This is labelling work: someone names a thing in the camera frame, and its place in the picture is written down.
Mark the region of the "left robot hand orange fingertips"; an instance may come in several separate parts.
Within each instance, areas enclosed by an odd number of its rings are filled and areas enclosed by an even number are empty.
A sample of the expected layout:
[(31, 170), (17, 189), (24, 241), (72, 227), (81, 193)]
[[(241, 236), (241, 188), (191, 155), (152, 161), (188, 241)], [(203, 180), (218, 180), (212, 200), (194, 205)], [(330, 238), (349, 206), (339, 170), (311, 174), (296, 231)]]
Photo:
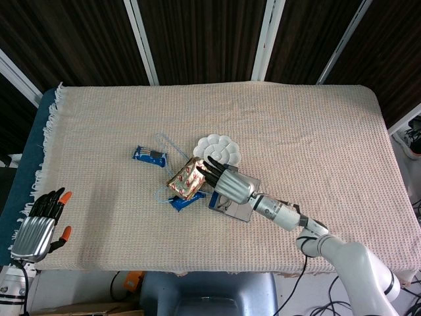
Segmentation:
[(69, 241), (71, 226), (65, 227), (58, 240), (53, 241), (53, 235), (64, 206), (71, 197), (72, 192), (60, 188), (36, 199), (14, 240), (11, 249), (13, 260), (37, 263)]

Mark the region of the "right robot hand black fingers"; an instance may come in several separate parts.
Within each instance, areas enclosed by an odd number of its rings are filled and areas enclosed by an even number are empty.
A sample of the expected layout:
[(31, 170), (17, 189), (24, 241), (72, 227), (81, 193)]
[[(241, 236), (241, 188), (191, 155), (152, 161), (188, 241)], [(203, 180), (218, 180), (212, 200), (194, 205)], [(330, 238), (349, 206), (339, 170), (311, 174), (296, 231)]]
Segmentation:
[(242, 174), (230, 170), (211, 156), (208, 156), (208, 160), (203, 161), (203, 167), (197, 167), (197, 170), (205, 177), (206, 183), (214, 188), (215, 192), (237, 204), (248, 203), (256, 192), (255, 185)]

